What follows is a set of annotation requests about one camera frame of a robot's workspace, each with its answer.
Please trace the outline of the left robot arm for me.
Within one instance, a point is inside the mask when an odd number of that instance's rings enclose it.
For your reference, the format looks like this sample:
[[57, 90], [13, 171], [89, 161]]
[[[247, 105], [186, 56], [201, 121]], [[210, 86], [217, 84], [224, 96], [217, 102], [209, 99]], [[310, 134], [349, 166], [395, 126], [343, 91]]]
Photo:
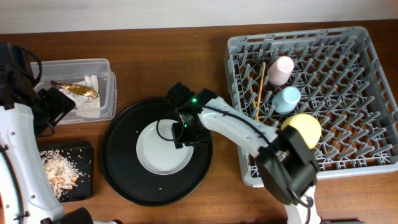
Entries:
[[48, 183], [36, 138], [75, 107], [55, 87], [36, 92], [22, 47], [1, 45], [1, 202], [6, 223], [92, 223], [85, 208], [65, 213]]

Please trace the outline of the yellow bowl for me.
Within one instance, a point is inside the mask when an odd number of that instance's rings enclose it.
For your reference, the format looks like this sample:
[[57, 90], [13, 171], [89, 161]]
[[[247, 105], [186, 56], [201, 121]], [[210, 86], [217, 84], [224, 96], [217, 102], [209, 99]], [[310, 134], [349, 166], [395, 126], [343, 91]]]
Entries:
[[310, 114], [300, 113], [287, 118], [282, 123], [281, 130], [287, 126], [295, 128], [302, 135], [309, 149], [313, 149], [318, 144], [322, 134], [320, 123]]

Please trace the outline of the gold foil wrapper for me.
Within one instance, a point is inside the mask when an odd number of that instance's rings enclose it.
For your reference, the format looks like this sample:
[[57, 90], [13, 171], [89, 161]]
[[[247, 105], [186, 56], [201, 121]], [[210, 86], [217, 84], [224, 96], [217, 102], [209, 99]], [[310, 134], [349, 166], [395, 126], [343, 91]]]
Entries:
[[89, 86], [79, 84], [63, 84], [54, 80], [52, 80], [50, 83], [53, 86], [63, 88], [64, 90], [70, 91], [76, 95], [90, 97], [92, 99], [97, 99], [99, 97], [99, 94], [95, 91], [95, 89]]

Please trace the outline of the light blue cup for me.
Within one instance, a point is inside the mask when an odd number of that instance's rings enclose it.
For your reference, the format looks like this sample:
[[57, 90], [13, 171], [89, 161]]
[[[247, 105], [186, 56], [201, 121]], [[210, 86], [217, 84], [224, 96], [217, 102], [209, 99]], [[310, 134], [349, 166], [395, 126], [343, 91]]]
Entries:
[[294, 86], [287, 86], [272, 99], [272, 105], [279, 114], [289, 114], [297, 106], [301, 99], [301, 93]]

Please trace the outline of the food scraps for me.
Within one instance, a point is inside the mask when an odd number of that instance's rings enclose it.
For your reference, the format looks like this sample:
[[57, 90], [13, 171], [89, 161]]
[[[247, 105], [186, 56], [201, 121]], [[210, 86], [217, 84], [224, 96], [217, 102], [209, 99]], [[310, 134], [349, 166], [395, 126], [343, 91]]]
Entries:
[[83, 180], [84, 174], [77, 168], [76, 163], [70, 160], [69, 152], [64, 157], [59, 150], [42, 151], [40, 158], [52, 192], [58, 200], [76, 189], [77, 182]]

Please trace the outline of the white napkin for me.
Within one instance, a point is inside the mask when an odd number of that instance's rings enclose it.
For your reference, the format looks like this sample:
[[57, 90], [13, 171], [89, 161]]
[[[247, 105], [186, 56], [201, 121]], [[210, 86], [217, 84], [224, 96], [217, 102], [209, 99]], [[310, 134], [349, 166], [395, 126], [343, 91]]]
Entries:
[[[98, 78], [96, 75], [85, 75], [84, 79], [80, 82], [69, 83], [69, 84], [79, 84], [89, 86], [95, 89], [99, 94]], [[60, 91], [74, 101], [77, 108], [76, 114], [84, 118], [99, 118], [100, 117], [100, 94], [97, 99], [92, 99], [90, 97], [76, 95], [70, 91], [60, 88]]]

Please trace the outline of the grey plate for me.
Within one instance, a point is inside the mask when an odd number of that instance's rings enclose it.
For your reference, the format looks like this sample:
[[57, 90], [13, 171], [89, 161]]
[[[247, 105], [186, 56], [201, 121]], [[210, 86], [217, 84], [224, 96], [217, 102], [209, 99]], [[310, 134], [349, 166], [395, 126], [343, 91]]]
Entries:
[[174, 174], [190, 162], [194, 148], [183, 146], [177, 149], [174, 142], [165, 141], [157, 134], [156, 125], [154, 121], [140, 133], [136, 144], [137, 158], [153, 174]]

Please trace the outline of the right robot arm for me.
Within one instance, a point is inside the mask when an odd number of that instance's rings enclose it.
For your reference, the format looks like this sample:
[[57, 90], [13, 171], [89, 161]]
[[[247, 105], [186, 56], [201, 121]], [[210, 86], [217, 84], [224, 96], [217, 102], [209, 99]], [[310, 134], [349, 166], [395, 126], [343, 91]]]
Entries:
[[181, 83], [168, 91], [167, 100], [178, 118], [171, 128], [176, 148], [208, 143], [211, 131], [222, 134], [255, 159], [265, 188], [285, 205], [288, 223], [321, 223], [315, 205], [320, 167], [296, 128], [259, 123], [216, 93], [194, 93]]

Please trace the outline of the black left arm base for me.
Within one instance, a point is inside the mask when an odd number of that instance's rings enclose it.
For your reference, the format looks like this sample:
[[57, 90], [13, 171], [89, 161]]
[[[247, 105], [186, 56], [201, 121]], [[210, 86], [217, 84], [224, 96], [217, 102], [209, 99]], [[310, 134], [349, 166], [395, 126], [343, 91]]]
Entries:
[[93, 176], [93, 147], [88, 141], [62, 142], [54, 144], [43, 144], [39, 146], [42, 151], [61, 151], [61, 155], [70, 153], [71, 161], [76, 163], [77, 168], [84, 174], [83, 180], [77, 182], [78, 187], [67, 193], [59, 202], [72, 202], [85, 200], [92, 196], [93, 187], [91, 178]]

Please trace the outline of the pink cup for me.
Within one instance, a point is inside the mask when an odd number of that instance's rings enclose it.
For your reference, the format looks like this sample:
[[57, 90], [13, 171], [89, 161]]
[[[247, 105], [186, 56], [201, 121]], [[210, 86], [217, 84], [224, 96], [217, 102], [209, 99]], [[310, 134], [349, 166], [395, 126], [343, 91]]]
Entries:
[[294, 61], [288, 56], [281, 56], [267, 70], [267, 76], [273, 85], [283, 85], [287, 83], [293, 69]]

